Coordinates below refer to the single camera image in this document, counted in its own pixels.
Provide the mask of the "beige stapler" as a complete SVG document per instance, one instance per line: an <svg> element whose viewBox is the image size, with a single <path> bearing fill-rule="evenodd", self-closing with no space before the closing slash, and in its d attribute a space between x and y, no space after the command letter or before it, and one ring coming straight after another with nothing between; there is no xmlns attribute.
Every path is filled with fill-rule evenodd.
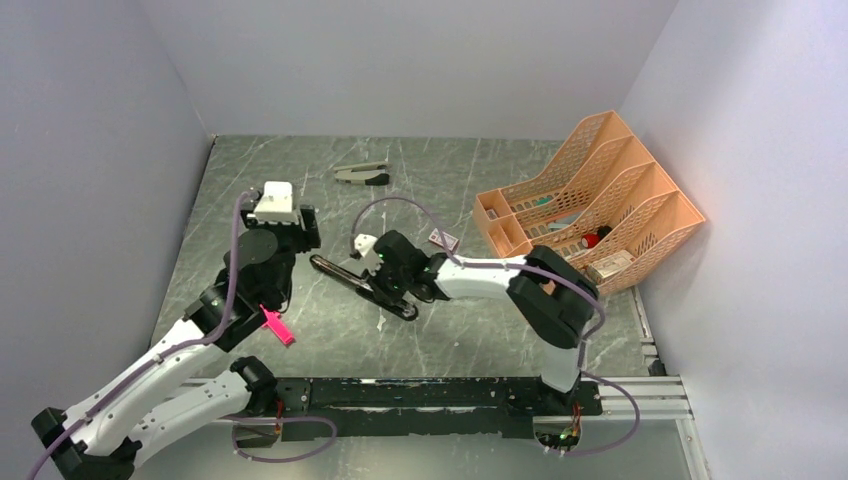
<svg viewBox="0 0 848 480"><path fill-rule="evenodd" d="M386 186L390 183L387 162L366 162L333 168L334 178L340 183L366 186Z"/></svg>

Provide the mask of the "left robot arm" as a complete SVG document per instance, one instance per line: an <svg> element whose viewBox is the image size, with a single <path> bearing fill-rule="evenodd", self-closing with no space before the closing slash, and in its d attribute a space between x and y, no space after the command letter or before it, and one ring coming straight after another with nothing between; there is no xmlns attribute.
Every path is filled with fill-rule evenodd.
<svg viewBox="0 0 848 480"><path fill-rule="evenodd" d="M286 307L296 257L321 244L315 209L241 196L217 280L165 336L85 400L32 420L43 453L29 477L52 463L65 479L128 479L165 447L224 418L256 418L279 407L277 381L253 356L188 392L181 385Z"/></svg>

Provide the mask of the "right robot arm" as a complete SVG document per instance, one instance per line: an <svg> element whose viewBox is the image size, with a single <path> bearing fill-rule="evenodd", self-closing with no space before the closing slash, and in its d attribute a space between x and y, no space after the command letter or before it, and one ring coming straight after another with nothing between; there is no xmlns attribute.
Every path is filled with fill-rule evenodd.
<svg viewBox="0 0 848 480"><path fill-rule="evenodd" d="M539 398L562 414L578 399L587 324L601 306L595 285L554 250L536 246L526 255L475 259L449 253L427 255L391 230L380 237L358 234L353 258L384 309L407 313L406 299L422 302L464 298L508 300L544 344Z"/></svg>

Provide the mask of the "black stapler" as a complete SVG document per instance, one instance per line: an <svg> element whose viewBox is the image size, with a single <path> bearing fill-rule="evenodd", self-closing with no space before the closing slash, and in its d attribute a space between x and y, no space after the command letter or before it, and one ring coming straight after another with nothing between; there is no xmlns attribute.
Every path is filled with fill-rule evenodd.
<svg viewBox="0 0 848 480"><path fill-rule="evenodd" d="M406 300L401 300L399 303L393 304L388 301L378 299L364 276L354 274L353 272L318 254L311 255L309 262L315 270L328 275L340 284L354 291L364 300L388 311L396 317L404 321L414 321L418 318L418 308Z"/></svg>

